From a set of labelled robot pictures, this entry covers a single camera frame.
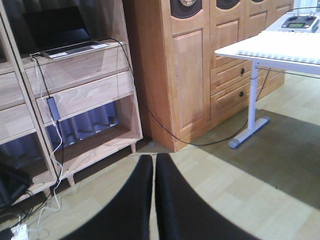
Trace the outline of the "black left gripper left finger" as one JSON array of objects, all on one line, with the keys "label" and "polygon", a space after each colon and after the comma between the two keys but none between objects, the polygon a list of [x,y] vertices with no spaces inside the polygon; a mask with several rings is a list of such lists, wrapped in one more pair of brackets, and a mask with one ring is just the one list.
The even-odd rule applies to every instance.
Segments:
[{"label": "black left gripper left finger", "polygon": [[131,175],[113,199],[64,240],[149,240],[153,160],[139,157]]}]

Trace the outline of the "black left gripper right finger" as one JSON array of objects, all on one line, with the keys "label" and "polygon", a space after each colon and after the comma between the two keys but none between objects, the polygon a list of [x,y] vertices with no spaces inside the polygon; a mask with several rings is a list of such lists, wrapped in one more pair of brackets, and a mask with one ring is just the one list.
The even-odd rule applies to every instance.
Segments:
[{"label": "black left gripper right finger", "polygon": [[161,240],[254,240],[206,203],[168,153],[156,156],[155,209]]}]

